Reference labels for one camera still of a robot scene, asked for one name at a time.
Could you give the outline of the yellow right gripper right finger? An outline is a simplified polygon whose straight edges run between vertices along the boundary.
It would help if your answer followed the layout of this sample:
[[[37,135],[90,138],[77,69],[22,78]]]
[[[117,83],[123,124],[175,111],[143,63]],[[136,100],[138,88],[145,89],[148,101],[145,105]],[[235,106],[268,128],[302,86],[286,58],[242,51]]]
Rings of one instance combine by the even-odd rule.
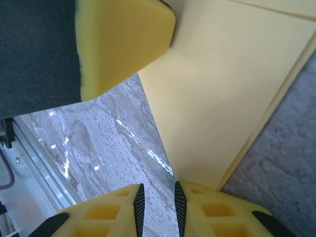
[[[181,237],[292,237],[265,208],[188,181],[177,181],[174,202]]]

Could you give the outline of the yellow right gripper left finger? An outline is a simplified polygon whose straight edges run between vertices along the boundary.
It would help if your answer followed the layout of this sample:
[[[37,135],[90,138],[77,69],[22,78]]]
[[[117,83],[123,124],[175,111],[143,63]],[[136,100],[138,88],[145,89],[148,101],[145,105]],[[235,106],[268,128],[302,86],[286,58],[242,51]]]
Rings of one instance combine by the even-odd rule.
[[[142,237],[144,185],[128,185],[60,211],[63,212],[69,218],[54,237]]]

